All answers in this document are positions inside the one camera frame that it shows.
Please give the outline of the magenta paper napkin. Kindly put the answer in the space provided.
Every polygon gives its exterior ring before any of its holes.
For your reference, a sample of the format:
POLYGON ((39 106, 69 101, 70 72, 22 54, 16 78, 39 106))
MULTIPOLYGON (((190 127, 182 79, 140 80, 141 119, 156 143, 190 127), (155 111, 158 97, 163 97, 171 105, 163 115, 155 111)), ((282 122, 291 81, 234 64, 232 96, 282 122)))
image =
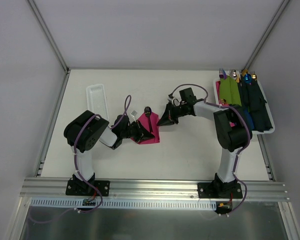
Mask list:
MULTIPOLYGON (((156 114, 156 113, 152 113, 150 119, 151 119, 151 124, 152 124, 152 129, 153 129, 152 134, 155 136, 155 138, 150 139, 150 140, 146 140, 146 141, 141 142, 141 143, 136 142, 139 145, 150 145, 150 144, 157 144, 157 143, 160 142, 159 127, 157 126, 157 123, 159 121, 159 115, 156 114)), ((140 121, 140 123, 150 132, 148 119, 145 116, 145 113, 140 115, 139 118, 133 118, 133 120, 134 121, 140 121)))

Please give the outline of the black fork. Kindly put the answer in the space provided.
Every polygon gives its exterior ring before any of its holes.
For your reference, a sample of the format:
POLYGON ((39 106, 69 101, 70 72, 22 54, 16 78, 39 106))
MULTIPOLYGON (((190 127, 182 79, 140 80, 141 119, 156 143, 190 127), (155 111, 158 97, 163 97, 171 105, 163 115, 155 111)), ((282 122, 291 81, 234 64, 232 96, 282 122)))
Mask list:
POLYGON ((146 117, 146 118, 148 120, 149 132, 152 133, 153 132, 153 128, 152 128, 151 116, 150 117, 146 117))

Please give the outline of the purple metallic spoon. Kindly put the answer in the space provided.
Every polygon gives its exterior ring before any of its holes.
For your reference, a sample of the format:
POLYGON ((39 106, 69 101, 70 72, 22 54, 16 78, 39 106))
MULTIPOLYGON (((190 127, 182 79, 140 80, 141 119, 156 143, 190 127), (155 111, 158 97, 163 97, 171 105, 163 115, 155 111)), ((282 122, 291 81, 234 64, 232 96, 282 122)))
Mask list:
POLYGON ((151 114, 152 114, 152 109, 149 106, 146 106, 144 108, 144 114, 145 114, 146 117, 150 117, 151 114))

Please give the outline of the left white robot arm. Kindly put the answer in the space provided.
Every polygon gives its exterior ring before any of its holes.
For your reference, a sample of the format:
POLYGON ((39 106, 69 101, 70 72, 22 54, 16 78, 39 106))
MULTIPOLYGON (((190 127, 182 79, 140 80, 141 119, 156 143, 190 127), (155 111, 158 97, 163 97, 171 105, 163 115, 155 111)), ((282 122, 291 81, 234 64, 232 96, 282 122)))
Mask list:
POLYGON ((67 196, 103 196, 110 191, 110 181, 96 180, 92 164, 92 149, 97 142, 115 150, 124 139, 140 144, 155 139, 139 120, 130 121, 126 114, 118 115, 113 126, 109 121, 86 110, 71 123, 63 133, 74 154, 75 171, 67 182, 67 196))

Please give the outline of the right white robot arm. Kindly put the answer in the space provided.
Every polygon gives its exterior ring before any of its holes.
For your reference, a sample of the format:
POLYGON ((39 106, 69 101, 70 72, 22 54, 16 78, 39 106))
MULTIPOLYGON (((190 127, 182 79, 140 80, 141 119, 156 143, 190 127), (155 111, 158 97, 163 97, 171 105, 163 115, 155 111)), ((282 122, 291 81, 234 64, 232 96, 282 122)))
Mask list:
POLYGON ((179 91, 181 102, 176 105, 173 94, 169 95, 158 126, 170 126, 179 123, 184 116, 202 117, 214 122, 218 143, 222 148, 220 165, 210 183, 198 183, 198 197, 215 199, 241 199, 241 185, 236 176, 240 153, 250 144, 252 131, 239 105, 217 105, 206 99, 198 99, 192 88, 179 91))

